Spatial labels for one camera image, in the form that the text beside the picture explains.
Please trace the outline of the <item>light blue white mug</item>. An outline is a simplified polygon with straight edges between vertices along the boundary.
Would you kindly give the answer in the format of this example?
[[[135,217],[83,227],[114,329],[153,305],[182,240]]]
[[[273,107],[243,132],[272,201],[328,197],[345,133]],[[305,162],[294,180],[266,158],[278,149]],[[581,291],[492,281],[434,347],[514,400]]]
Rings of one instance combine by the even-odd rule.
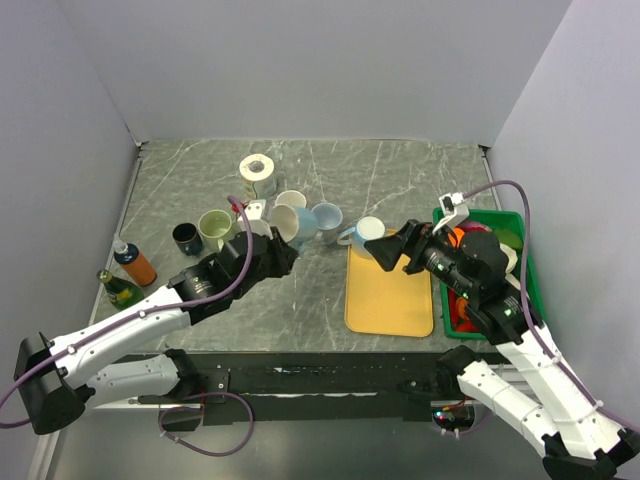
[[[364,244],[369,240],[378,240],[386,235],[387,229],[384,223],[373,216],[365,216],[353,227],[339,233],[336,243],[340,246],[350,246],[352,253],[364,259],[371,259],[371,254]]]

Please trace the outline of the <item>light blue faceted mug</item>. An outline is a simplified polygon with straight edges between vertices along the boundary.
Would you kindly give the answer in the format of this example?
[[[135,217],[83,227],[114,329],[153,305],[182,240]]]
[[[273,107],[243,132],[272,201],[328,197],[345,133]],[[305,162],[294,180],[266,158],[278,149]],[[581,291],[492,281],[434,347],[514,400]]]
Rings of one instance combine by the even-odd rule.
[[[318,222],[308,209],[290,205],[276,205],[271,211],[270,224],[290,247],[302,252],[318,233]]]

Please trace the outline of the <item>grey blue mug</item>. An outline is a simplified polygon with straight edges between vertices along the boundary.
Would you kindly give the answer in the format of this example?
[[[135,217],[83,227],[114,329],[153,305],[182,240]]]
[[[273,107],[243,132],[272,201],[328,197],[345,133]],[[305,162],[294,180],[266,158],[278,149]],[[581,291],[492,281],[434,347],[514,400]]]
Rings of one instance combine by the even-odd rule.
[[[286,190],[279,193],[275,200],[276,205],[287,205],[291,207],[306,208],[306,196],[297,190]]]

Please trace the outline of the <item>light green mug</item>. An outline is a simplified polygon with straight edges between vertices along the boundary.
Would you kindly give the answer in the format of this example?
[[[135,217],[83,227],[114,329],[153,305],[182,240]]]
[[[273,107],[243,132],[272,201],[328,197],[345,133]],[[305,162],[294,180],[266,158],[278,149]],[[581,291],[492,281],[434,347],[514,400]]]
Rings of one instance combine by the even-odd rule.
[[[237,225],[229,213],[223,210],[210,210],[199,219],[198,231],[213,253],[219,253],[226,241],[233,239]]]

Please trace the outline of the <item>small grey cup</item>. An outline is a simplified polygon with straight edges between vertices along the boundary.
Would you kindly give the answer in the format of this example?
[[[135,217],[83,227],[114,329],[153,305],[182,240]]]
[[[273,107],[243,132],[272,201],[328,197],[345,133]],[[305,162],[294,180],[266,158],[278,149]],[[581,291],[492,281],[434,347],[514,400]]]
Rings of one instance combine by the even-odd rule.
[[[320,203],[315,205],[311,212],[314,214],[317,222],[320,239],[324,245],[334,242],[338,235],[343,222],[343,213],[341,209],[332,203]]]

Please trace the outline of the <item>dark blue mug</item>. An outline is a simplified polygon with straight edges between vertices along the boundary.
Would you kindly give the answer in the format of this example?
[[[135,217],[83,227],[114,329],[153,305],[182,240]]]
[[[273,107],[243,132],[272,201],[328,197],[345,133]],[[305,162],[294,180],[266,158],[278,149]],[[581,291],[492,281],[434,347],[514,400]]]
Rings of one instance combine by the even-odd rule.
[[[198,256],[204,249],[203,241],[197,227],[192,223],[181,223],[172,231],[172,238],[186,256]]]

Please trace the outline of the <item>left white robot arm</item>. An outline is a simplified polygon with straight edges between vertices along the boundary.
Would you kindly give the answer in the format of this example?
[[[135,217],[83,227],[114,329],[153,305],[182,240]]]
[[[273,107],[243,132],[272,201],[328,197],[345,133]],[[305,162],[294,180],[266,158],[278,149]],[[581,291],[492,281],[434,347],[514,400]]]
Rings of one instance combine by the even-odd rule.
[[[79,331],[25,338],[14,381],[37,435],[59,431],[86,409],[137,395],[191,399],[198,373],[177,349],[147,361],[124,356],[157,337],[224,312],[256,283],[288,275],[298,257],[277,232],[241,232],[131,307]]]

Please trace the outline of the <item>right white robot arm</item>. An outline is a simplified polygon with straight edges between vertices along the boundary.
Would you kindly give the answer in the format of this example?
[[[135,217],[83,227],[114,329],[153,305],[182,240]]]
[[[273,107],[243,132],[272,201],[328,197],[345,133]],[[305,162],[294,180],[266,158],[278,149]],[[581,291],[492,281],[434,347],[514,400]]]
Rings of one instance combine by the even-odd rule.
[[[481,402],[529,442],[552,479],[613,479],[639,453],[639,434],[601,413],[572,379],[550,331],[523,287],[507,279],[508,255],[491,232],[457,242],[430,223],[408,221],[397,233],[364,244],[385,271],[407,256],[404,271],[427,271],[467,304],[472,324],[523,376],[532,396],[459,346],[438,361],[437,387],[448,398]]]

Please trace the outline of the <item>yellow tray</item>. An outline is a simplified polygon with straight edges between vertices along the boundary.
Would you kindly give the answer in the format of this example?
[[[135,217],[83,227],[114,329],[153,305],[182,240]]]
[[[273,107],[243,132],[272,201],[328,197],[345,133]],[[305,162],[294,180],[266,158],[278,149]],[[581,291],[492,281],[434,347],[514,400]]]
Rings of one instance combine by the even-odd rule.
[[[344,321],[355,333],[424,338],[434,328],[431,275],[408,275],[403,255],[386,272],[372,259],[347,253]]]

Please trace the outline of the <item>orange toy fruit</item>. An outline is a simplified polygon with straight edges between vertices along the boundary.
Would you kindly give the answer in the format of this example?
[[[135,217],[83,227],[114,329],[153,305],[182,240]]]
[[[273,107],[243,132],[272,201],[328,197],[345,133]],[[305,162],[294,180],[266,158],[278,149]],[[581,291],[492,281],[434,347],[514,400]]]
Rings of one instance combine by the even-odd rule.
[[[450,229],[448,233],[450,244],[455,248],[459,248],[464,235],[465,231],[461,228],[455,227]]]

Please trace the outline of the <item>red toy pepper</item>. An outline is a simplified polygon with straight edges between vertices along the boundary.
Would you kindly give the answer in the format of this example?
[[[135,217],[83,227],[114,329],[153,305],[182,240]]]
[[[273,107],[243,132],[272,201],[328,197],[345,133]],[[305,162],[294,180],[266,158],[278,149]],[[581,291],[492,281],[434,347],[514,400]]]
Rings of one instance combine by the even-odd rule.
[[[491,232],[492,229],[480,222],[476,222],[476,221],[465,221],[463,223],[461,223],[458,226],[459,229],[461,229],[462,231],[464,231],[465,233],[468,232]]]

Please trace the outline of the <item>white paper towel roll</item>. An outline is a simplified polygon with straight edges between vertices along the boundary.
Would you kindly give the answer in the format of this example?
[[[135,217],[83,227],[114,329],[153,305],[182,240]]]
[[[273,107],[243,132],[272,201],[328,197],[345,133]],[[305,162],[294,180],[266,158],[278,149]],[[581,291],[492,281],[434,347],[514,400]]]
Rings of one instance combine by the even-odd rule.
[[[249,199],[268,199],[277,188],[274,161],[264,154],[246,156],[239,164],[239,173]]]

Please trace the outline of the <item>green toy vegetable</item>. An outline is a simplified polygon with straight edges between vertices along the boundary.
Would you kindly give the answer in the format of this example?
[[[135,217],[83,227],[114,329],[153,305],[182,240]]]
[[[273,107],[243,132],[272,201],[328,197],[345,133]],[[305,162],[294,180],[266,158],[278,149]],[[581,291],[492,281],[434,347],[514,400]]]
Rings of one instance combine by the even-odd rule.
[[[504,244],[516,251],[523,249],[523,240],[516,232],[506,228],[496,228],[493,230],[493,233],[501,244]]]

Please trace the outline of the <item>green toy cabbage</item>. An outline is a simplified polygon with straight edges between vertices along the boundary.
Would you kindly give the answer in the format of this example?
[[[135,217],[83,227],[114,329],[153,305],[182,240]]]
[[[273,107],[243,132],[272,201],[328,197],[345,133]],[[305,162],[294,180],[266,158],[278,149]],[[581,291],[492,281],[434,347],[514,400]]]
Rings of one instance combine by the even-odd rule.
[[[518,263],[518,254],[513,248],[504,243],[500,244],[500,249],[507,256],[507,266],[505,267],[505,273],[510,274],[515,269]]]

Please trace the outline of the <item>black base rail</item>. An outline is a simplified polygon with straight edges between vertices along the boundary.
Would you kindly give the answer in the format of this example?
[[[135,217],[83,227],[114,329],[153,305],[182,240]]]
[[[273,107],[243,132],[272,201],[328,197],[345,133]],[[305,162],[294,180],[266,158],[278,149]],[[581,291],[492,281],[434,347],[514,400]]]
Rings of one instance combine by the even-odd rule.
[[[463,397],[440,353],[193,353],[198,392],[245,399],[258,421],[400,418],[429,422],[438,403]]]

